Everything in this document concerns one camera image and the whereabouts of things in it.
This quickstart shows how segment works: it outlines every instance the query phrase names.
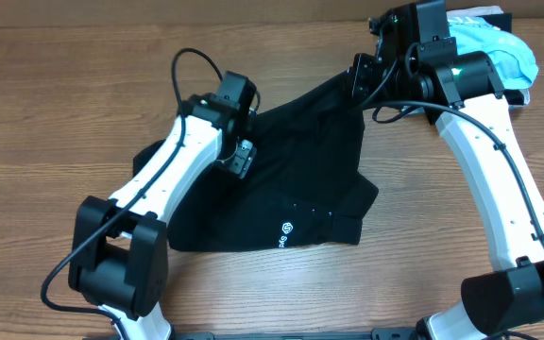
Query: black cloth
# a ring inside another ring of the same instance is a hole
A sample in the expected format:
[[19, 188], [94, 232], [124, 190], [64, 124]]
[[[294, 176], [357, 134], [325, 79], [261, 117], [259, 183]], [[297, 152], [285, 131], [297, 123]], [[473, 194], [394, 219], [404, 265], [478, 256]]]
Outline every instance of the black cloth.
[[[362, 110], [341, 90], [346, 77], [259, 114], [245, 136], [258, 149], [246, 177], [216, 167], [204, 172], [172, 216], [169, 246], [246, 251], [357, 245], [378, 189], [358, 173], [365, 125]], [[134, 171], [159, 145], [136, 157]]]

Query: wooden table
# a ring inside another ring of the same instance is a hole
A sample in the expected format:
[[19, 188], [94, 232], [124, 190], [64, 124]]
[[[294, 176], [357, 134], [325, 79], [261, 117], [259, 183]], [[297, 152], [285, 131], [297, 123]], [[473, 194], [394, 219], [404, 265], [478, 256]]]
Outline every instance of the wooden table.
[[[515, 21], [540, 75], [513, 114], [544, 196], [544, 20]], [[45, 275], [69, 251], [87, 195], [127, 182], [131, 159], [167, 134], [175, 113], [171, 56], [192, 46], [248, 75], [264, 110], [372, 53], [366, 23], [0, 29], [0, 339], [76, 339], [111, 332], [98, 316], [45, 308]], [[179, 67], [184, 95], [216, 88], [205, 62]], [[180, 332], [329, 332], [413, 326], [460, 298], [462, 279], [491, 270], [485, 234], [452, 153], [422, 116], [366, 118], [361, 172], [381, 193], [359, 246], [236, 254], [169, 251], [162, 300]], [[53, 300], [87, 305], [66, 284]], [[544, 339], [544, 322], [522, 328]]]

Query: blue cloth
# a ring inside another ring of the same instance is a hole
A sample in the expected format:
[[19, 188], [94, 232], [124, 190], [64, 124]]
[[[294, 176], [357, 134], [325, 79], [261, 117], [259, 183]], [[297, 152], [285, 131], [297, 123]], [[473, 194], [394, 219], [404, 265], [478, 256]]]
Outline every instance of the blue cloth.
[[479, 17], [449, 17], [450, 35], [462, 55], [484, 51], [492, 59], [505, 89], [522, 90], [533, 85], [538, 66], [533, 51], [515, 35], [501, 31]]

